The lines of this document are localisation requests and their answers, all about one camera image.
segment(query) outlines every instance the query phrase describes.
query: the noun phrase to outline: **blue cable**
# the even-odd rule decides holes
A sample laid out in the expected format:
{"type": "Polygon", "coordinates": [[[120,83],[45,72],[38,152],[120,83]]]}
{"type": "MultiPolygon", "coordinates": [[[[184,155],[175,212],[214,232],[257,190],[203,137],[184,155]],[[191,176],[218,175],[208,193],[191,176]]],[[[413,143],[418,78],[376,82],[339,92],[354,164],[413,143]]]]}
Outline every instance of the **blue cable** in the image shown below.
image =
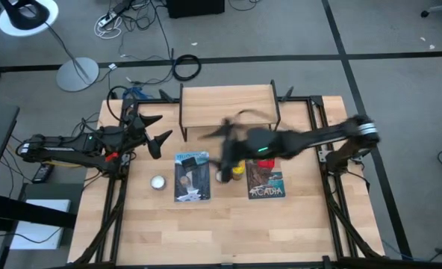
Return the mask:
{"type": "Polygon", "coordinates": [[[417,261],[417,262],[428,262],[428,261],[425,260],[425,259],[416,259],[416,258],[414,258],[414,257],[410,257],[410,256],[407,256],[407,255],[405,255],[405,254],[401,254],[400,251],[398,251],[395,247],[392,247],[392,246],[391,246],[389,243],[387,243],[384,239],[382,239],[382,242],[383,242],[387,247],[389,247],[391,250],[393,250],[395,253],[401,255],[401,256],[404,257],[404,258],[411,259],[412,261],[417,261]]]}
{"type": "Polygon", "coordinates": [[[154,99],[153,95],[143,93],[142,87],[128,88],[122,95],[123,99],[126,99],[126,96],[128,95],[133,95],[140,100],[154,99]]]}
{"type": "Polygon", "coordinates": [[[430,260],[417,259],[417,258],[414,258],[414,257],[410,257],[410,256],[407,256],[407,255],[401,254],[400,251],[398,251],[395,247],[392,247],[389,243],[387,243],[386,241],[384,241],[384,239],[382,239],[382,242],[383,242],[387,247],[389,247],[391,250],[393,250],[395,253],[401,255],[401,256],[404,257],[404,258],[411,259],[412,261],[417,261],[417,262],[431,262],[432,259],[434,259],[434,258],[436,258],[438,255],[440,255],[440,253],[437,253],[437,254],[435,254],[435,255],[433,256],[433,258],[430,259],[430,260]]]}

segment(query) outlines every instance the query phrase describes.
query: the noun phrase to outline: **wooden board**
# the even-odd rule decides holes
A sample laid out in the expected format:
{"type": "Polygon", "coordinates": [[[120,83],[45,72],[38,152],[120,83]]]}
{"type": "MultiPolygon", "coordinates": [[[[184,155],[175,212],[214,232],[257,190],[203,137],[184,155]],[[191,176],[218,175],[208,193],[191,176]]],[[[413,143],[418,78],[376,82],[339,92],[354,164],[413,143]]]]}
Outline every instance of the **wooden board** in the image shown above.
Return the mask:
{"type": "Polygon", "coordinates": [[[277,121],[273,86],[239,85],[183,88],[183,127],[219,126],[224,117],[243,109],[263,111],[267,117],[242,114],[243,124],[268,124],[277,121]]]}
{"type": "MultiPolygon", "coordinates": [[[[325,96],[329,124],[346,119],[339,96],[325,96]]],[[[111,104],[119,114],[121,102],[111,104]]],[[[280,104],[282,121],[308,131],[310,123],[304,102],[280,104]]],[[[178,127],[178,105],[141,105],[145,115],[162,114],[160,122],[148,127],[151,136],[172,129],[162,147],[162,158],[152,160],[147,148],[136,149],[130,167],[128,193],[122,222],[118,265],[179,265],[251,262],[312,262],[324,255],[335,260],[320,172],[313,149],[294,159],[281,161],[286,197],[248,200],[246,179],[221,185],[211,171],[211,199],[202,202],[174,202],[174,157],[177,152],[207,150],[220,153],[220,139],[198,140],[215,128],[189,130],[184,143],[178,127]],[[149,180],[164,176],[164,191],[151,189],[149,180]]],[[[116,124],[102,106],[100,125],[116,124]]],[[[349,170],[362,174],[359,166],[349,170]]],[[[364,182],[355,176],[342,176],[352,224],[367,243],[383,254],[382,243],[364,182]]],[[[100,179],[83,193],[69,253],[77,259],[100,227],[107,180],[100,179]]],[[[343,237],[344,253],[348,253],[343,237]]],[[[110,233],[105,251],[111,242],[110,233]]]]}

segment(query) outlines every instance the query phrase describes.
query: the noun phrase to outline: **book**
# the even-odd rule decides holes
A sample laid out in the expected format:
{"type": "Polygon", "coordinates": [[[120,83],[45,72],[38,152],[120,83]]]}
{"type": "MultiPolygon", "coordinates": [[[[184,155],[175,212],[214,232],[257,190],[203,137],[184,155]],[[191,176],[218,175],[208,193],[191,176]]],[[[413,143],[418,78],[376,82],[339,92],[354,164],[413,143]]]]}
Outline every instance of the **book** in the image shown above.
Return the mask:
{"type": "Polygon", "coordinates": [[[209,153],[181,152],[175,156],[175,202],[209,200],[209,153]]]}
{"type": "Polygon", "coordinates": [[[257,161],[246,160],[246,178],[250,199],[286,197],[282,172],[276,166],[259,167],[257,161]]]}

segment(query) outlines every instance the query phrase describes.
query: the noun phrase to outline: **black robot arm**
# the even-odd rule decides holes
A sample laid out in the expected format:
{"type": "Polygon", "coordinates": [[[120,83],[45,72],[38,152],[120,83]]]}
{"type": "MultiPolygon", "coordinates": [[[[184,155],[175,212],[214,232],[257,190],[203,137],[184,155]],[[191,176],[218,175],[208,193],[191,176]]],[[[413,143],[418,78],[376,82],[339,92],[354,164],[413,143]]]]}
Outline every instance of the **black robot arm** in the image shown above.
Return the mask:
{"type": "Polygon", "coordinates": [[[75,137],[46,137],[33,135],[17,148],[17,155],[27,162],[64,161],[95,167],[104,174],[119,176],[122,156],[140,145],[148,145],[151,156],[161,157],[161,145],[172,131],[150,139],[146,127],[162,116],[145,117],[131,111],[125,117],[126,127],[107,126],[75,137]]]}
{"type": "Polygon", "coordinates": [[[373,121],[364,115],[349,118],[343,123],[309,132],[270,131],[265,128],[247,130],[247,139],[238,140],[234,130],[239,126],[225,120],[225,124],[205,137],[224,136],[220,161],[214,161],[221,171],[222,182],[231,180],[231,170],[244,159],[291,159],[304,149],[347,140],[342,147],[326,156],[329,172],[338,173],[347,168],[347,161],[366,155],[380,141],[373,121]]]}

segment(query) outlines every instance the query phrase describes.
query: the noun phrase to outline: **floor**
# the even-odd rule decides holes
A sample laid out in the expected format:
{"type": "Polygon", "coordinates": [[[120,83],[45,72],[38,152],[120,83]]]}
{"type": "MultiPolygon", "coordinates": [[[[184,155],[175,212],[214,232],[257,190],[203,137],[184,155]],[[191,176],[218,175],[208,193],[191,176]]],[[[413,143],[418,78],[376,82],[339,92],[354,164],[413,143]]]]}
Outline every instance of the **floor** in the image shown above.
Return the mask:
{"type": "MultiPolygon", "coordinates": [[[[167,58],[157,23],[126,34],[121,51],[121,37],[95,36],[93,24],[106,13],[108,2],[57,1],[60,15],[53,28],[74,55],[90,57],[103,67],[135,61],[120,54],[167,58]]],[[[244,0],[232,3],[249,6],[244,0]]],[[[274,79],[278,94],[294,86],[296,95],[342,96],[349,115],[365,110],[379,127],[379,151],[412,255],[429,259],[435,247],[442,247],[442,166],[436,159],[442,150],[442,13],[422,19],[420,12],[438,4],[442,1],[262,0],[246,12],[226,3],[220,15],[170,19],[164,9],[158,13],[175,56],[205,59],[200,75],[184,83],[187,86],[263,84],[274,79]]],[[[82,117],[99,110],[108,79],[78,93],[58,89],[57,68],[51,65],[68,59],[47,31],[26,38],[0,31],[0,67],[14,71],[2,74],[0,102],[21,108],[16,137],[69,135],[82,117]]],[[[110,85],[128,86],[126,77],[163,78],[169,70],[143,62],[134,65],[114,70],[110,85]]],[[[184,65],[179,73],[187,75],[195,68],[184,65]]],[[[100,78],[107,71],[102,68],[100,78]]],[[[163,89],[177,97],[178,83],[173,79],[144,90],[158,96],[163,89]]],[[[364,171],[372,184],[373,208],[382,238],[398,250],[380,187],[385,178],[377,176],[379,158],[375,162],[367,158],[364,171]]],[[[19,166],[27,175],[37,169],[21,161],[19,166]]],[[[83,178],[83,169],[57,167],[50,180],[81,184],[83,178]]],[[[20,180],[16,178],[12,197],[19,193],[20,180]]],[[[10,175],[0,167],[0,194],[7,195],[10,184],[10,175]]],[[[388,256],[399,259],[387,245],[385,249],[388,256]]],[[[66,246],[49,252],[13,251],[6,268],[60,266],[67,253],[66,246]]],[[[442,262],[442,256],[436,261],[442,262]]]]}

